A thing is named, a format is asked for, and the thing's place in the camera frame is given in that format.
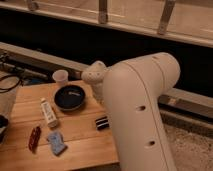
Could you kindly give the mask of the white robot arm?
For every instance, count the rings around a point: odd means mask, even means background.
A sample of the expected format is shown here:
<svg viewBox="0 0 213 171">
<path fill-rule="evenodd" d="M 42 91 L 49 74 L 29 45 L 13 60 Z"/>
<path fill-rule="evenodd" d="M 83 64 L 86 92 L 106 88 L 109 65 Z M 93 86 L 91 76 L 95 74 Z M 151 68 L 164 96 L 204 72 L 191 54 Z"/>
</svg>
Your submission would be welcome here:
<svg viewBox="0 0 213 171">
<path fill-rule="evenodd" d="M 165 52 L 120 61 L 96 61 L 81 74 L 106 109 L 122 171 L 177 171 L 158 107 L 158 98 L 180 76 Z"/>
</svg>

